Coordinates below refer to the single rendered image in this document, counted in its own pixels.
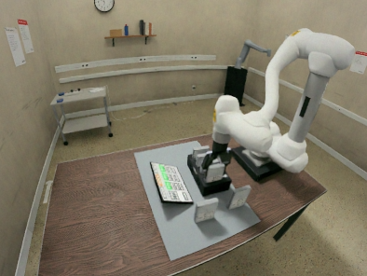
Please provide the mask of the status display panel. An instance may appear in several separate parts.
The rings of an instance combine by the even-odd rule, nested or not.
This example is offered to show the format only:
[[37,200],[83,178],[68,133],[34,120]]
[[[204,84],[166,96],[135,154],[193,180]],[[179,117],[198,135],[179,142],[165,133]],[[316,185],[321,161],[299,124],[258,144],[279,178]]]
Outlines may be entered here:
[[154,162],[150,167],[161,202],[194,203],[177,167]]

